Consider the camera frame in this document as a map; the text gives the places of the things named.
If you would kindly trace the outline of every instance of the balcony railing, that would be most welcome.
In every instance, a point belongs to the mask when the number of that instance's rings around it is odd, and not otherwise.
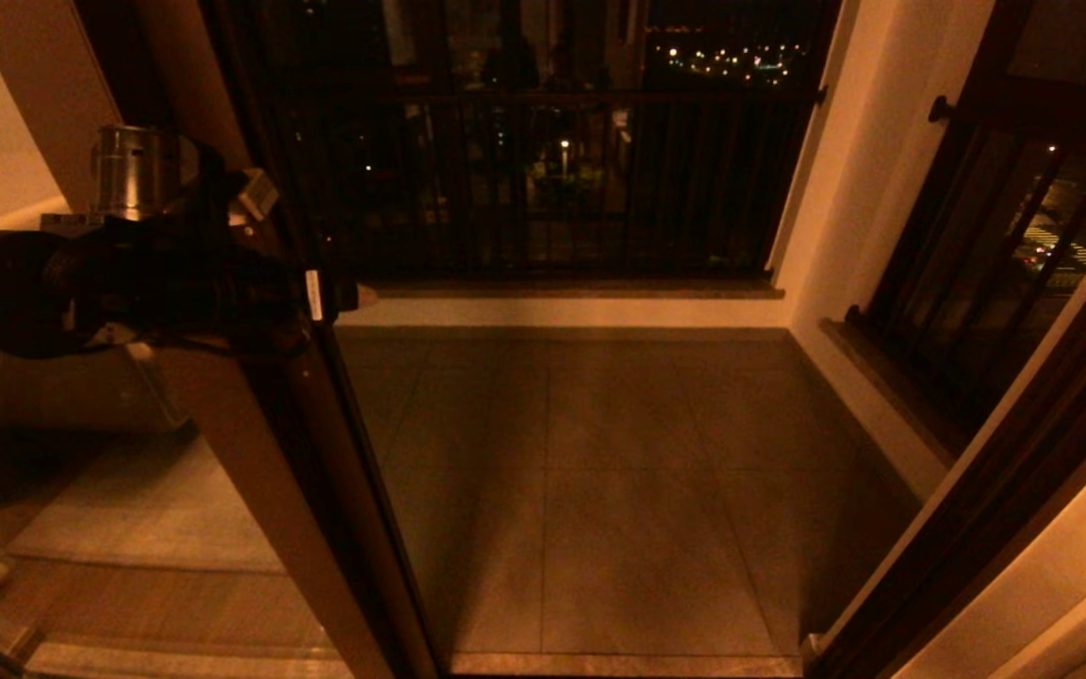
[[[285,112],[307,218],[375,276],[758,276],[815,93],[530,91]]]

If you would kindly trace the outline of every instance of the tiled floor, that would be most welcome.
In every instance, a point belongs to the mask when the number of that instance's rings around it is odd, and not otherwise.
[[[796,656],[917,508],[785,337],[449,337],[341,345],[457,654]]]

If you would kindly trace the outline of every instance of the door threshold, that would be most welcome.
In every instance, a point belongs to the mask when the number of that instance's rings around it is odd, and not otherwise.
[[[370,280],[380,297],[572,298],[572,300],[781,300],[766,279],[542,278],[517,280]]]
[[[58,636],[42,641],[36,647],[36,652],[27,658],[26,669],[38,676],[162,676],[167,679],[205,679],[213,676],[249,676],[253,679],[353,676],[332,649],[146,645],[122,644],[119,640]]]
[[[456,653],[453,676],[803,676],[798,656]]]

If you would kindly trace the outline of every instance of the floor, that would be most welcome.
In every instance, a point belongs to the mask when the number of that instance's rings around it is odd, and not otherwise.
[[[784,332],[361,332],[343,355],[456,671],[797,676],[918,508]]]
[[[41,502],[0,583],[36,674],[350,676],[193,425],[118,436]]]

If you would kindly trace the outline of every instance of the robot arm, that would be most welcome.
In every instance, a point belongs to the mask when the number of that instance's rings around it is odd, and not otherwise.
[[[226,173],[219,155],[173,133],[104,127],[96,150],[99,205],[90,231],[0,232],[0,351],[62,356],[128,343],[286,355],[310,323],[358,306],[358,287],[245,249],[232,203],[263,218],[275,188]]]

